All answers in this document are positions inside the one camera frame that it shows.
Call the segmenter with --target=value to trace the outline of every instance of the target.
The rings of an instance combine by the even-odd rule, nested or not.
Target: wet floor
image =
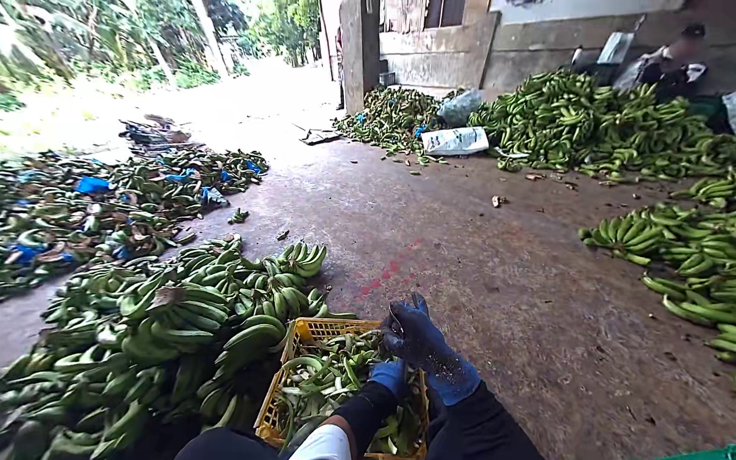
[[[654,458],[736,442],[733,368],[702,344],[712,331],[668,316],[638,281],[641,267],[578,241],[578,227],[664,192],[576,174],[530,181],[483,157],[416,177],[408,171],[419,167],[380,161],[377,148],[305,146],[274,120],[224,136],[258,148],[272,170],[193,230],[241,233],[251,257],[285,242],[328,245],[314,283],[333,287],[333,310],[364,319],[418,290],[547,458]],[[508,203],[494,209],[494,195]],[[250,218],[230,226],[238,206]],[[0,305],[0,367],[33,343],[53,289]]]

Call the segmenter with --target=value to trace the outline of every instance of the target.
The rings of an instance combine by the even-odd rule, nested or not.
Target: plantain bunch
[[[334,120],[333,125],[355,141],[386,149],[383,160],[386,156],[413,153],[425,165],[436,159],[423,155],[422,141],[415,132],[418,128],[441,129],[436,115],[440,105],[440,100],[414,89],[378,88],[365,95],[362,111]]]
[[[242,249],[240,235],[227,235],[164,262],[100,256],[80,267],[51,299],[34,346],[0,376],[0,452],[148,457],[173,433],[251,427],[287,322],[354,315],[330,312],[327,292],[307,286],[324,246],[254,260]]]
[[[581,229],[588,246],[649,266],[641,281],[663,295],[671,314],[720,331],[707,345],[736,365],[736,171],[706,177],[659,203]]]
[[[487,102],[468,125],[482,126],[502,170],[578,170],[614,183],[723,175],[736,167],[736,137],[716,136],[682,98],[658,104],[653,85],[628,92],[587,75],[534,75]]]
[[[259,152],[190,147],[111,166],[42,152],[0,163],[0,300],[94,256],[159,255],[189,242],[179,223],[202,217],[208,187],[241,193],[268,164]],[[77,190],[85,177],[105,193]]]

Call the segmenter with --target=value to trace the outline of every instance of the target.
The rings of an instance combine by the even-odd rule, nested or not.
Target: blue glove
[[[377,382],[391,390],[397,397],[397,402],[402,401],[405,396],[405,361],[397,359],[388,360],[374,365],[371,370],[371,378],[368,382]]]
[[[382,324],[383,343],[412,367],[421,368],[428,376],[428,386],[446,406],[452,406],[473,394],[482,379],[476,368],[445,342],[430,321],[424,298],[417,292],[412,298],[414,306],[404,300],[391,302],[391,315]]]

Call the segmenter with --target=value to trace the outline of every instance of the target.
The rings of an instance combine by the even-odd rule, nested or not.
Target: blue plastic bag
[[[206,206],[210,203],[216,203],[219,205],[228,204],[226,198],[223,197],[217,188],[215,187],[201,187],[200,204]]]
[[[113,256],[118,259],[131,259],[132,255],[129,253],[127,246],[121,246],[117,250],[113,251]]]
[[[42,175],[42,172],[39,170],[27,170],[24,172],[20,172],[18,176],[16,176],[16,180],[19,181],[19,183],[26,183],[30,179]]]
[[[92,176],[84,176],[75,187],[76,192],[81,193],[106,193],[109,192],[109,181]]]
[[[255,164],[254,162],[252,162],[251,160],[247,160],[247,161],[246,161],[246,165],[247,165],[247,166],[249,166],[249,169],[250,169],[251,171],[254,171],[254,172],[258,173],[258,174],[260,174],[260,173],[262,172],[262,170],[260,169],[260,167],[258,167],[258,165],[256,165],[256,164]]]
[[[423,123],[422,126],[420,126],[419,128],[416,129],[416,131],[414,131],[414,137],[419,139],[422,136],[422,133],[424,132],[426,127],[427,125]]]
[[[189,177],[194,172],[195,170],[193,170],[192,168],[189,168],[188,170],[184,171],[183,174],[180,174],[180,175],[167,174],[165,177],[166,177],[166,180],[168,180],[169,182],[185,183],[186,181],[189,180]]]
[[[19,258],[15,260],[16,264],[30,265],[30,263],[33,262],[33,259],[35,259],[36,256],[38,256],[39,254],[47,250],[47,247],[46,246],[42,246],[40,248],[29,247],[29,246],[23,246],[17,243],[11,247],[11,250],[17,250],[21,253]]]

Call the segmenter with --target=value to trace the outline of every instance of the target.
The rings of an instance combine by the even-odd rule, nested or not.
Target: concrete wall
[[[397,81],[405,86],[433,93],[476,87],[491,98],[512,91],[528,75],[567,64],[578,45],[594,60],[613,31],[632,30],[638,18],[602,16],[497,25],[485,50],[479,37],[482,29],[489,32],[481,25],[490,20],[490,13],[486,3],[468,0],[464,26],[380,34],[380,50],[389,69],[397,72]],[[684,25],[694,21],[707,26],[707,47],[699,58],[709,65],[703,91],[736,89],[736,0],[692,0],[680,11],[649,13],[627,58],[669,43]],[[481,71],[471,62],[471,53],[473,59],[487,56]],[[474,84],[479,77],[480,83]]]
[[[490,11],[501,12],[501,24],[521,24],[677,10],[683,3],[684,0],[490,0]]]

